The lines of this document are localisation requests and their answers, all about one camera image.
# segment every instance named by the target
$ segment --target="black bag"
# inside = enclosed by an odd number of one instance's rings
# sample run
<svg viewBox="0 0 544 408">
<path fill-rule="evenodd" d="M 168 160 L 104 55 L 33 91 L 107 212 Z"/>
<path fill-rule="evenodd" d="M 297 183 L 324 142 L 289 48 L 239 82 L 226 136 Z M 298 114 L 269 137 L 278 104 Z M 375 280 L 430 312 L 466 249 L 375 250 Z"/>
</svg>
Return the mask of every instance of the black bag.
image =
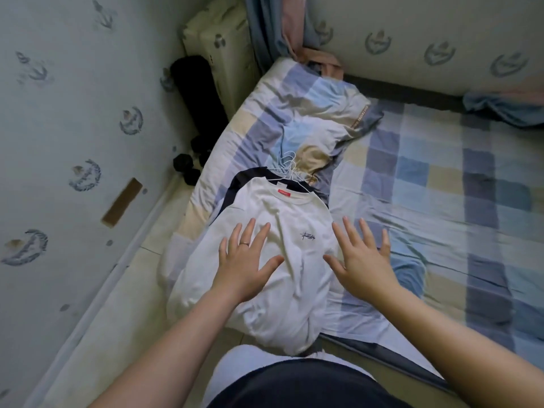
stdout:
<svg viewBox="0 0 544 408">
<path fill-rule="evenodd" d="M 208 62 L 202 56 L 183 57 L 170 66 L 170 74 L 200 135 L 198 149 L 193 150 L 203 153 L 213 149 L 228 119 Z"/>
</svg>

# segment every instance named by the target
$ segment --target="white suitcase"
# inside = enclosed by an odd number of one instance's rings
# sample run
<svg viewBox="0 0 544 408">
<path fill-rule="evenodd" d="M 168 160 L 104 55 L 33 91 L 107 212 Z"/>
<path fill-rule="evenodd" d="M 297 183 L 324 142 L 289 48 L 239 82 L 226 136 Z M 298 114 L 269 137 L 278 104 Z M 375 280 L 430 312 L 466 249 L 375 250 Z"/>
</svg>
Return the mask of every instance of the white suitcase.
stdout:
<svg viewBox="0 0 544 408">
<path fill-rule="evenodd" d="M 260 77 L 243 0 L 213 0 L 187 24 L 183 36 L 188 55 L 208 60 L 230 120 Z"/>
</svg>

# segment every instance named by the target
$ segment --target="baseboard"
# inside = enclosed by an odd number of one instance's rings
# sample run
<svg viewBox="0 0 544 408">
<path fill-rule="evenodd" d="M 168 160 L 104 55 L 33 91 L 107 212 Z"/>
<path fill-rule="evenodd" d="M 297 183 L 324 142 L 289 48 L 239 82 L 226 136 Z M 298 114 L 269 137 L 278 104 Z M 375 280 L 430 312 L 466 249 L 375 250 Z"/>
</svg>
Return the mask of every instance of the baseboard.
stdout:
<svg viewBox="0 0 544 408">
<path fill-rule="evenodd" d="M 181 176 L 175 174 L 170 183 L 167 186 L 166 191 L 161 195 L 155 206 L 153 206 L 151 212 L 148 214 L 142 226 L 140 226 L 138 232 L 128 244 L 128 247 L 119 259 L 117 265 L 112 269 L 108 278 L 105 280 L 104 284 L 100 288 L 98 294 L 92 300 L 91 304 L 79 320 L 78 324 L 72 331 L 72 334 L 68 337 L 66 342 L 58 351 L 53 363 L 49 369 L 45 372 L 44 376 L 41 378 L 40 382 L 34 387 L 30 396 L 25 401 L 23 408 L 35 408 L 39 406 L 51 385 L 55 382 L 55 379 L 58 377 L 60 371 L 63 369 L 64 365 L 71 357 L 73 350 L 76 349 L 81 338 L 87 332 L 91 322 L 94 320 L 95 316 L 98 314 L 99 310 L 104 305 L 104 302 L 112 292 L 113 288 L 121 279 L 121 276 L 125 273 L 125 269 L 130 265 L 132 258 L 136 254 L 136 251 L 139 249 L 140 245 L 144 241 L 147 233 L 151 229 L 151 226 L 157 221 L 160 213 L 162 212 L 164 206 L 170 195 L 176 190 L 177 186 L 182 180 Z"/>
</svg>

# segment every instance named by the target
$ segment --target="mattress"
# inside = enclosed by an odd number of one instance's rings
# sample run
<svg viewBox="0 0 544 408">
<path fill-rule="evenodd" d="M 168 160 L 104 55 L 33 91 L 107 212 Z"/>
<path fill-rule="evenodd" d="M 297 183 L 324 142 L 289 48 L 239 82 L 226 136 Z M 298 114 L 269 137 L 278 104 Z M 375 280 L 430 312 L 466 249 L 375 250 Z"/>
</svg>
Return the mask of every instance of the mattress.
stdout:
<svg viewBox="0 0 544 408">
<path fill-rule="evenodd" d="M 166 291 L 234 175 L 277 166 L 282 152 L 292 150 L 311 166 L 306 180 L 328 196 L 333 219 L 363 217 L 378 244 L 381 229 L 388 229 L 401 285 L 544 368 L 542 132 L 360 96 L 349 83 L 321 78 L 289 59 L 276 62 L 202 171 L 161 258 Z M 300 117 L 312 120 L 292 123 Z M 333 123 L 347 135 L 341 137 Z M 320 142 L 320 151 L 309 151 Z M 326 321 L 323 335 L 333 341 L 445 386 L 394 326 L 337 280 Z"/>
</svg>

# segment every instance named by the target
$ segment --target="white wall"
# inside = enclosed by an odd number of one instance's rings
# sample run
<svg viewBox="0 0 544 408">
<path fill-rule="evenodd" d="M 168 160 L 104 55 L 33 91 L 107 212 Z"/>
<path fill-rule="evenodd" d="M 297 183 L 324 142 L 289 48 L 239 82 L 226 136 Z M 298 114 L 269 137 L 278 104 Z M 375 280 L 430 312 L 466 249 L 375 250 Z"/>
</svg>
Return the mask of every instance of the white wall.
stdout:
<svg viewBox="0 0 544 408">
<path fill-rule="evenodd" d="M 207 2 L 0 1 L 0 407 L 28 397 L 188 149 L 160 79 Z M 104 226 L 132 177 L 146 190 Z"/>
<path fill-rule="evenodd" d="M 544 0 L 308 3 L 350 75 L 451 95 L 544 89 Z"/>
</svg>

